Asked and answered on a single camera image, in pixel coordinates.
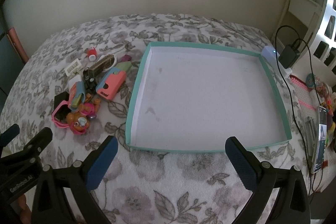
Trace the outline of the brown dog toy figure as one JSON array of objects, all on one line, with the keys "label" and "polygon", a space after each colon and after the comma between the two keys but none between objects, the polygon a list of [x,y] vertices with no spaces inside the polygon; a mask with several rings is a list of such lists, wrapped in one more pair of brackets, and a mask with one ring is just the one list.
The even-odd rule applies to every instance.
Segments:
[{"label": "brown dog toy figure", "polygon": [[90,127],[91,120],[97,117],[100,105],[99,98],[94,99],[93,102],[81,103],[75,112],[69,113],[66,117],[70,130],[75,135],[85,134]]}]

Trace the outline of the pink kids smartwatch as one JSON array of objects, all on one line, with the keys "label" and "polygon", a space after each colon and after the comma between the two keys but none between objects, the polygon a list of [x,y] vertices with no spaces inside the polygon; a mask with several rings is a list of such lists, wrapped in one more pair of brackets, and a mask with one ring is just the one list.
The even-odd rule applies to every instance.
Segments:
[{"label": "pink kids smartwatch", "polygon": [[51,120],[58,128],[68,128],[67,115],[71,113],[68,102],[63,100],[51,114]]}]

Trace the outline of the coral blue utility knife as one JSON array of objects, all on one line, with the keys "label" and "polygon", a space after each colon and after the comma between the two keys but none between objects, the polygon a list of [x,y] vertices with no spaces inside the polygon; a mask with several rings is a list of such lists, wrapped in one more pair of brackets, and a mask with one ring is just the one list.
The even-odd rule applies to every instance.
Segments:
[{"label": "coral blue utility knife", "polygon": [[72,110],[76,110],[81,103],[85,102],[85,86],[83,81],[78,81],[70,88],[70,96],[68,106]]}]

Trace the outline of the black toy car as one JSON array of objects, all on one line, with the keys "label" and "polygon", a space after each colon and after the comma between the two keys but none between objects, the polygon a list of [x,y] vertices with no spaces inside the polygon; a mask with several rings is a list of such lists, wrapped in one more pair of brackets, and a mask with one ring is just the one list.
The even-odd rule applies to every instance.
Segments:
[{"label": "black toy car", "polygon": [[97,83],[94,77],[89,76],[88,68],[85,68],[83,70],[83,81],[85,92],[89,93],[92,96],[95,95]]}]

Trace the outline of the pink blue inaer cutter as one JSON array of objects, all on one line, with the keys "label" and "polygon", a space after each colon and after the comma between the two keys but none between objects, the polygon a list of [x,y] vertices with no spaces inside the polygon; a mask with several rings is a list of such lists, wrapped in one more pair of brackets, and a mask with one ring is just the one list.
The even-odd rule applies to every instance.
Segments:
[{"label": "pink blue inaer cutter", "polygon": [[96,93],[106,101],[112,101],[125,80],[126,72],[113,67],[96,86]]}]

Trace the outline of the white rectangular plastic frame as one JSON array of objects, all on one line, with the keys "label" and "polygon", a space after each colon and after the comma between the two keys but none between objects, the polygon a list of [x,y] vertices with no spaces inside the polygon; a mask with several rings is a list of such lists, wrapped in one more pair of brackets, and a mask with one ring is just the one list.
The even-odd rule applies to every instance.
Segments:
[{"label": "white rectangular plastic frame", "polygon": [[65,67],[64,71],[65,71],[66,76],[69,79],[72,79],[81,72],[82,68],[83,66],[80,60],[75,59],[74,61],[72,61],[72,63],[70,63],[70,65]]}]

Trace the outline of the gold patterned black lighter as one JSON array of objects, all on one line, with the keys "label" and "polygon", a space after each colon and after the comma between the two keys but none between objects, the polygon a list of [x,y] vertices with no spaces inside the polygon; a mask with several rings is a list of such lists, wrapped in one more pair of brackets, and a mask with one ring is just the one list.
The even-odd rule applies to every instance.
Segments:
[{"label": "gold patterned black lighter", "polygon": [[111,68],[115,64],[116,58],[114,55],[109,54],[98,60],[94,65],[88,68],[88,76],[95,78],[101,72]]}]

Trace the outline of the magenta small cylinder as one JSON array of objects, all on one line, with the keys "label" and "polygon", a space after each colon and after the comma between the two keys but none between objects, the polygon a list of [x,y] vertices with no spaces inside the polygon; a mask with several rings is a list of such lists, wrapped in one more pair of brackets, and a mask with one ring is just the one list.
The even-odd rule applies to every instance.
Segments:
[{"label": "magenta small cylinder", "polygon": [[130,55],[124,55],[121,59],[120,62],[128,62],[131,61],[131,56]]}]

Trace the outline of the red white glue bottle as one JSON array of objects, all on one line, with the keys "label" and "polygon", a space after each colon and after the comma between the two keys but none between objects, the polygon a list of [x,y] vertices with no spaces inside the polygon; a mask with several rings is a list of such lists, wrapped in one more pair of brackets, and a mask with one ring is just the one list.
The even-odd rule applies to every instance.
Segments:
[{"label": "red white glue bottle", "polygon": [[90,47],[87,50],[87,57],[89,59],[90,62],[96,61],[97,60],[97,51],[95,47]]}]

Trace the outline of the smartphone on stand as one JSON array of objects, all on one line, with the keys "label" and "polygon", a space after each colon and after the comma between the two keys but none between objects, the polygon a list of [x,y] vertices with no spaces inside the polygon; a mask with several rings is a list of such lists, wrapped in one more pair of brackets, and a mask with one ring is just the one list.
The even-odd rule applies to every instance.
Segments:
[{"label": "smartphone on stand", "polygon": [[314,138],[314,153],[311,163],[311,174],[322,169],[325,153],[325,143],[327,137],[327,110],[323,106],[317,108],[317,121]]}]

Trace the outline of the floral grey white blanket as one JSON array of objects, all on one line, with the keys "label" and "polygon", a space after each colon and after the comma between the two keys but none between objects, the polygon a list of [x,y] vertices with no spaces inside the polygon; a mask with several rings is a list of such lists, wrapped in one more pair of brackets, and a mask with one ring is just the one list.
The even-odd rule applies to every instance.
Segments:
[{"label": "floral grey white blanket", "polygon": [[[94,20],[51,35],[16,79],[1,113],[1,130],[18,124],[11,152],[42,128],[52,142],[41,153],[54,168],[83,160],[108,136],[119,150],[93,191],[112,223],[231,223],[250,197],[223,153],[165,153],[131,149],[126,115],[139,62],[149,42],[194,42],[260,52],[270,41],[258,28],[187,14],[124,15]],[[85,135],[58,128],[51,120],[54,97],[68,89],[64,69],[74,60],[88,65],[86,52],[131,56],[126,83],[112,102],[103,102]]]}]

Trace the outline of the white pink crochet mat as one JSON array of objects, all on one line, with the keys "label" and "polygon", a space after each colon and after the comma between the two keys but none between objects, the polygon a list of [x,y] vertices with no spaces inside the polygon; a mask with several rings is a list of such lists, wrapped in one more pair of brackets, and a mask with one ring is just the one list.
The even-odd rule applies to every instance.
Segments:
[{"label": "white pink crochet mat", "polygon": [[317,119],[318,101],[316,95],[312,93],[312,90],[309,89],[304,82],[294,75],[290,75],[290,79],[295,88],[298,103],[302,110],[304,119]]}]

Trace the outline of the colourful trinket pile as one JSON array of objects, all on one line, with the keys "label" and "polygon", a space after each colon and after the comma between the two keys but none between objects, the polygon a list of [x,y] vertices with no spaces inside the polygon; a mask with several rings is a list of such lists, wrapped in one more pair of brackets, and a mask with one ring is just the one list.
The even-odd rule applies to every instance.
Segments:
[{"label": "colourful trinket pile", "polygon": [[319,104],[327,111],[326,146],[329,146],[335,138],[335,92],[318,77],[315,78],[314,87],[318,94]]}]

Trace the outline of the white power strip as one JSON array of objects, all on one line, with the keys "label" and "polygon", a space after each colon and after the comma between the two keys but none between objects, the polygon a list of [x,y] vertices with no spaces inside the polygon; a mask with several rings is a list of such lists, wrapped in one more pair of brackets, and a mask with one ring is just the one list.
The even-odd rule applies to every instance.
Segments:
[{"label": "white power strip", "polygon": [[266,61],[273,67],[274,72],[276,75],[283,76],[285,79],[287,79],[291,73],[291,68],[284,68],[278,58],[280,55],[275,50],[273,46],[265,46],[262,49],[261,55],[266,59]]}]

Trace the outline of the white lattice shelf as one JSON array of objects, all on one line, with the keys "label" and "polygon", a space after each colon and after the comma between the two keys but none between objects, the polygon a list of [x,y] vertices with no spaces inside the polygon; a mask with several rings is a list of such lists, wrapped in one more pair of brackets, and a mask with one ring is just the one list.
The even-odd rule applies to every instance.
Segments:
[{"label": "white lattice shelf", "polygon": [[312,60],[322,76],[335,77],[335,0],[326,0],[321,24],[310,45]]}]

